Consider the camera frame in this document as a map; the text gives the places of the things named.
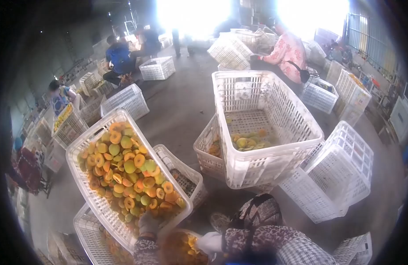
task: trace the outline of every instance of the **man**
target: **man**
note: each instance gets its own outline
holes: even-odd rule
[[[306,53],[299,37],[287,30],[280,21],[275,23],[275,30],[280,35],[272,53],[268,56],[253,55],[250,58],[251,70],[274,72],[296,94],[303,86],[300,70],[306,70]]]
[[[126,42],[117,42],[116,36],[111,35],[107,38],[107,43],[110,44],[110,47],[105,52],[106,68],[111,71],[105,73],[102,78],[119,86],[121,79],[118,76],[134,71],[135,61],[129,57],[129,45]]]
[[[60,85],[60,82],[57,80],[52,80],[48,90],[51,98],[50,104],[54,109],[55,116],[58,116],[70,102],[73,102],[73,107],[79,110],[81,96],[69,87]]]

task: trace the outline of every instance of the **metal wall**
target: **metal wall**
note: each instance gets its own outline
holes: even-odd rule
[[[349,13],[346,40],[383,75],[390,77],[397,71],[398,60],[388,31],[377,19],[366,13]]]

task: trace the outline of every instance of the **hand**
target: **hand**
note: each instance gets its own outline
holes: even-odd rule
[[[260,60],[260,56],[256,54],[250,56],[250,61],[256,61],[256,60]]]
[[[218,232],[209,232],[198,239],[195,244],[210,257],[216,252],[222,252],[222,235]]]
[[[144,233],[152,233],[157,236],[158,233],[158,221],[154,219],[151,214],[151,211],[146,211],[140,218],[139,218],[139,236],[142,236]]]

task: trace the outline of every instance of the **pink floral shirt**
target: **pink floral shirt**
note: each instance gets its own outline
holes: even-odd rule
[[[295,83],[301,83],[300,72],[288,61],[292,61],[302,70],[307,68],[303,43],[299,37],[289,31],[279,37],[273,52],[264,56],[263,60],[279,65],[282,72]]]

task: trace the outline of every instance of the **concrete floor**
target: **concrete floor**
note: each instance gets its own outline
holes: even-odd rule
[[[188,58],[186,49],[181,52],[179,59],[174,58],[176,72],[168,80],[139,85],[150,112],[137,124],[152,146],[164,144],[181,161],[199,171],[192,145],[215,113],[211,73],[217,71],[217,62],[205,53]],[[175,55],[172,47],[159,54],[169,55]],[[327,138],[338,119],[334,114],[308,109]],[[373,177],[371,194],[351,206],[345,217],[314,224],[281,188],[276,187],[271,193],[279,202],[287,225],[303,231],[326,251],[332,252],[347,237],[370,231],[375,257],[394,228],[403,201],[404,169],[399,147],[383,145],[365,115],[355,130],[374,151]],[[247,191],[229,189],[210,176],[203,177],[210,196],[180,225],[200,234],[212,230],[207,221],[211,212],[232,215],[253,196]],[[44,253],[47,253],[48,229],[74,233],[73,217],[85,203],[67,164],[54,179],[48,199],[45,194],[29,197],[32,240],[35,248]]]

